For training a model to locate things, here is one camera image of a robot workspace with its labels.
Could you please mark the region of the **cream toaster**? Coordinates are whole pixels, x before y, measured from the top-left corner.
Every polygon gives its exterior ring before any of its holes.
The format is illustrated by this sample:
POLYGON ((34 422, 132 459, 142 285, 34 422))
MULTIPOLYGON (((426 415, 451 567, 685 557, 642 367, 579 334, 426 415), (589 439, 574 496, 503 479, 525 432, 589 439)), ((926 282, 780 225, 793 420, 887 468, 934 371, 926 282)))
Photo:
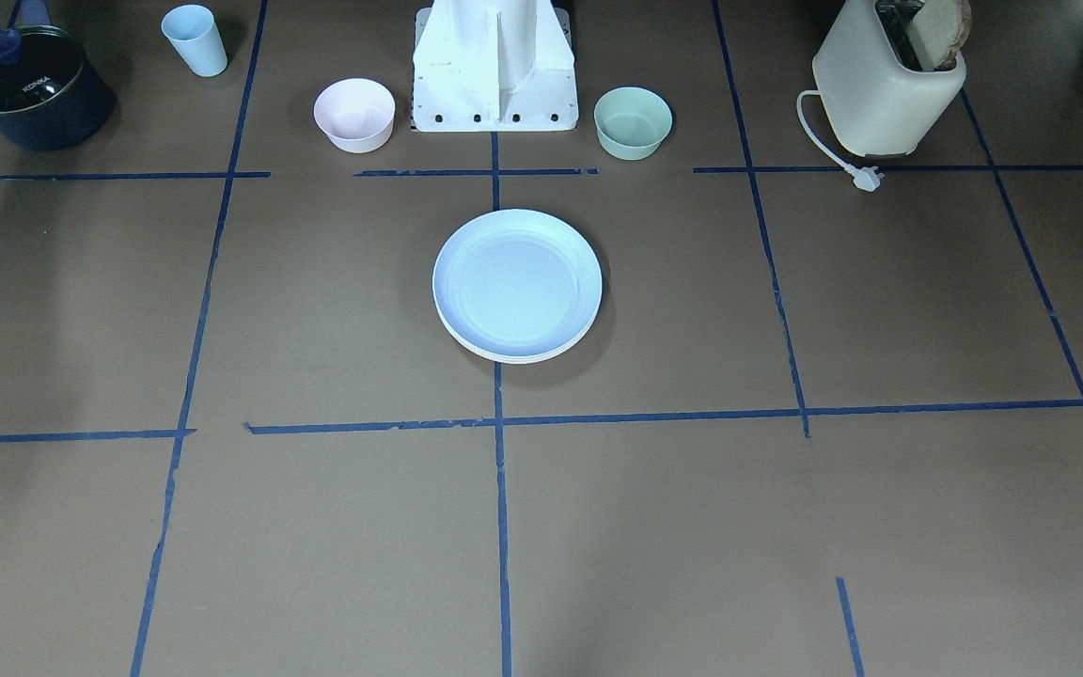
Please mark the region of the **cream toaster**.
POLYGON ((812 58, 817 93, 841 148, 903 157, 919 145, 966 79, 921 66, 910 27, 923 1, 847 1, 812 58))

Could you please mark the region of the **pink bowl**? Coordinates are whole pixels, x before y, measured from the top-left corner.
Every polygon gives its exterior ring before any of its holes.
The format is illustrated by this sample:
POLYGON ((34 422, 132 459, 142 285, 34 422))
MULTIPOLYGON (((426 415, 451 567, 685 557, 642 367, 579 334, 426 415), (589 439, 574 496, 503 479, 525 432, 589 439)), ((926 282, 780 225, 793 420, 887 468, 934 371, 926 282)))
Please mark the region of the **pink bowl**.
POLYGON ((367 78, 336 81, 313 104, 319 130, 337 149, 351 154, 381 149, 394 132, 396 110, 394 94, 367 78))

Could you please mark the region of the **blue plate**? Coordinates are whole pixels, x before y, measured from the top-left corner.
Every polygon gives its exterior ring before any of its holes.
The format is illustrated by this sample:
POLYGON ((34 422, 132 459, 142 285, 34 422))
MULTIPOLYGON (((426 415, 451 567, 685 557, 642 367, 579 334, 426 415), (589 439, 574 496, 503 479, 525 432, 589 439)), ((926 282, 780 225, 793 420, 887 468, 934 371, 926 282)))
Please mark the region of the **blue plate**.
POLYGON ((589 240, 553 214, 525 209, 479 214, 457 227, 432 273, 435 311, 598 316, 603 292, 602 266, 589 240))

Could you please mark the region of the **dark blue pot with lid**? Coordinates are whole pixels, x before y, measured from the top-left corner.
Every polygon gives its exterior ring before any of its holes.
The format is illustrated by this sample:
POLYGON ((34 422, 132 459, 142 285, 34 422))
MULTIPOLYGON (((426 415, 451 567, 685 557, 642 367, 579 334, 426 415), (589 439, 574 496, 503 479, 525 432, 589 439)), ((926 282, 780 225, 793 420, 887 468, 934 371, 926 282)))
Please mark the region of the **dark blue pot with lid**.
POLYGON ((68 149, 97 133, 117 96, 45 1, 22 1, 0 27, 0 134, 31 151, 68 149))

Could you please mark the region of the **bread slice in toaster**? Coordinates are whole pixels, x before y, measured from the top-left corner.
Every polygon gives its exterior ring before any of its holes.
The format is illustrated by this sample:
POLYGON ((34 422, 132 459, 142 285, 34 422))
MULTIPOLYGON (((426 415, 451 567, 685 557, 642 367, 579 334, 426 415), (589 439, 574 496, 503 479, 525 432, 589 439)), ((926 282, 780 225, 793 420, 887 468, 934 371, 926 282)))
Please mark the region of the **bread slice in toaster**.
POLYGON ((910 24, 921 66, 929 71, 954 69, 971 25, 970 1, 923 1, 910 24))

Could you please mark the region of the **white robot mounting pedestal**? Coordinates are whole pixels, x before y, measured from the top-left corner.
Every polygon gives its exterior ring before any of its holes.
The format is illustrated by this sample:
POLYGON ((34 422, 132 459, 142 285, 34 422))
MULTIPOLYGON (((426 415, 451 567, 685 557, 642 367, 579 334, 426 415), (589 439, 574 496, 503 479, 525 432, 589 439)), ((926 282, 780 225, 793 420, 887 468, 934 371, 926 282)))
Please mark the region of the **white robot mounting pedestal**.
POLYGON ((410 120, 422 133, 567 132, 571 17, 551 1, 434 1, 416 13, 410 120))

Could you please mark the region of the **pink plate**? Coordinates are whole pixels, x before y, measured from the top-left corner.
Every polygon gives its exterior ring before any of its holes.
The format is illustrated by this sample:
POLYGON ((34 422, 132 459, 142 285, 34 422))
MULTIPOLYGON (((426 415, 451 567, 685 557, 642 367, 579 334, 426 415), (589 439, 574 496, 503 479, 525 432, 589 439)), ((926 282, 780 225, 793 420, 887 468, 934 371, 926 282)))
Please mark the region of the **pink plate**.
POLYGON ((567 352, 597 321, 597 314, 576 313, 567 320, 533 311, 511 312, 506 318, 487 312, 462 313, 438 308, 442 325, 457 343, 481 356, 512 365, 542 363, 567 352))

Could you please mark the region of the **green bowl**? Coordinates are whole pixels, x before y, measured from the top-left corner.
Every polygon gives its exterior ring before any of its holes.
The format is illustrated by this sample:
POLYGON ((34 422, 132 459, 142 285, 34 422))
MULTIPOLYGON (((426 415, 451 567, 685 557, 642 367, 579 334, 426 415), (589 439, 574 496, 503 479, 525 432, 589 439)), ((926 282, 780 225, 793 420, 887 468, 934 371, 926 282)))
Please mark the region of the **green bowl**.
POLYGON ((610 157, 643 160, 666 141, 674 116, 666 100, 653 91, 622 87, 597 100, 593 123, 599 146, 610 157))

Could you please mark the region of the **light blue cup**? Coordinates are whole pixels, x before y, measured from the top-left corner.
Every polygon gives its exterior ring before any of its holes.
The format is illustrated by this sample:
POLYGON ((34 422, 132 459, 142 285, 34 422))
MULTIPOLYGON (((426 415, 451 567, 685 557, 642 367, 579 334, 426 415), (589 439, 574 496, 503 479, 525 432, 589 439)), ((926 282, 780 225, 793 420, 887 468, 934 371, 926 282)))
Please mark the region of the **light blue cup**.
POLYGON ((227 52, 209 8, 186 4, 170 9, 162 19, 162 32, 198 77, 214 77, 227 68, 227 52))

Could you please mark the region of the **cream plate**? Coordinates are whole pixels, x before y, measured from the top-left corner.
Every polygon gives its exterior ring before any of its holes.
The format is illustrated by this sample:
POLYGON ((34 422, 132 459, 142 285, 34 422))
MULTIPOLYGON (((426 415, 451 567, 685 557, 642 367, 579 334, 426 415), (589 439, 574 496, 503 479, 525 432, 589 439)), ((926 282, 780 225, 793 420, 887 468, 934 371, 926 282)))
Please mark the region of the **cream plate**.
POLYGON ((495 363, 525 365, 542 363, 556 359, 575 347, 586 334, 592 329, 593 321, 580 324, 560 326, 554 338, 543 338, 542 341, 512 342, 508 336, 477 331, 469 324, 447 324, 442 322, 447 333, 465 350, 480 359, 495 363))

